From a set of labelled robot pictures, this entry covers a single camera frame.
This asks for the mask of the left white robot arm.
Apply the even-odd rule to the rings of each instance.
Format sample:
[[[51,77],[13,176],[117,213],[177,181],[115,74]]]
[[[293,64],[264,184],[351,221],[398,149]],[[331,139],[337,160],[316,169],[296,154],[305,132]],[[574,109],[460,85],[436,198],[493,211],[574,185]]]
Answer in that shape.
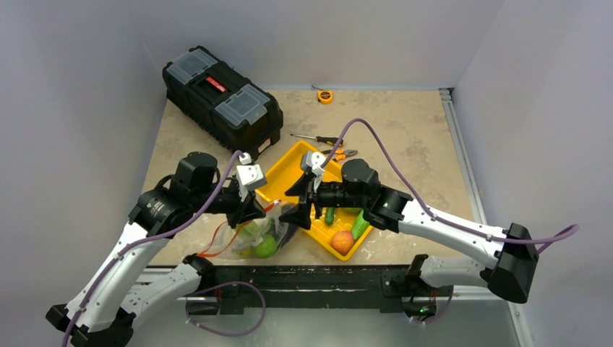
[[[215,267],[191,254],[165,277],[138,292],[132,286],[159,251],[201,215],[221,214],[230,226],[265,216],[255,192],[266,178],[250,155],[235,152],[224,172],[216,158],[192,152],[173,174],[140,195],[124,229],[88,284],[46,319],[64,336],[63,346],[125,346],[136,326],[183,295],[208,295]]]

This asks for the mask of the purple eggplant toy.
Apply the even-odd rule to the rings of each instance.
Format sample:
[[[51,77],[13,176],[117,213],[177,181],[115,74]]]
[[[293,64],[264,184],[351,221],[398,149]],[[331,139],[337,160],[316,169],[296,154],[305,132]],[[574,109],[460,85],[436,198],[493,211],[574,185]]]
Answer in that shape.
[[[277,235],[277,250],[282,249],[287,243],[292,240],[298,231],[298,227],[295,224],[287,222],[279,222],[276,228]]]

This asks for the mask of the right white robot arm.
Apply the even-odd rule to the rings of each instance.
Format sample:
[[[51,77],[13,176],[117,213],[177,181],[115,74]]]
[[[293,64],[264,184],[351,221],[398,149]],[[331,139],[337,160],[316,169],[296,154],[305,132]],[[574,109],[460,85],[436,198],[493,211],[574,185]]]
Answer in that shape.
[[[421,267],[406,274],[411,292],[423,294],[431,287],[451,285],[483,286],[501,299],[518,304],[528,301],[539,255],[525,226],[488,226],[422,207],[410,194],[381,184],[378,172],[362,159],[343,165],[340,181],[318,183],[312,168],[303,169],[300,179],[286,191],[299,201],[281,214],[280,221],[308,230],[311,215],[320,216],[324,207],[359,207],[371,226],[442,244],[470,257],[476,267],[463,275],[454,267],[440,281],[426,268],[434,265],[433,257],[427,257]]]

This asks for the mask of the green wrinkled guava toy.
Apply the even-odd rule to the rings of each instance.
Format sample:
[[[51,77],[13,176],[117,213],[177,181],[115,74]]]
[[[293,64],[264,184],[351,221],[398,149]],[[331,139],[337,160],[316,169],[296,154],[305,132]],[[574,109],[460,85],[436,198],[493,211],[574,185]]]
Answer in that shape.
[[[266,234],[258,245],[252,247],[252,254],[256,258],[264,259],[272,257],[277,252],[277,248],[278,245],[275,237]]]

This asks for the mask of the white cauliflower toy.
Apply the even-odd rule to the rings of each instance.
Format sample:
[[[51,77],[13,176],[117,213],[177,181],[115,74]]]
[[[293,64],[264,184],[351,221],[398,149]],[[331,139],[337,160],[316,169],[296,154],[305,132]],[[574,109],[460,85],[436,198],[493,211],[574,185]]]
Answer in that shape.
[[[275,237],[275,226],[273,222],[251,221],[245,223],[238,229],[238,236],[233,242],[232,251],[239,257],[254,257],[252,254],[252,247],[258,245],[266,234]]]

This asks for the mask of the clear zip top bag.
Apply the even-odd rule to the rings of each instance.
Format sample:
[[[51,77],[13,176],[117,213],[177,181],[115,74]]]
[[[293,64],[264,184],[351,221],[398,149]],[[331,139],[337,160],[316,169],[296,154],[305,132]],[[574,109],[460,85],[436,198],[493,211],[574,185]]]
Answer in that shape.
[[[275,200],[265,208],[266,216],[242,223],[234,228],[226,222],[213,232],[210,243],[199,257],[218,257],[225,260],[266,259],[274,256],[296,235],[294,224],[279,217],[294,207],[291,202]]]

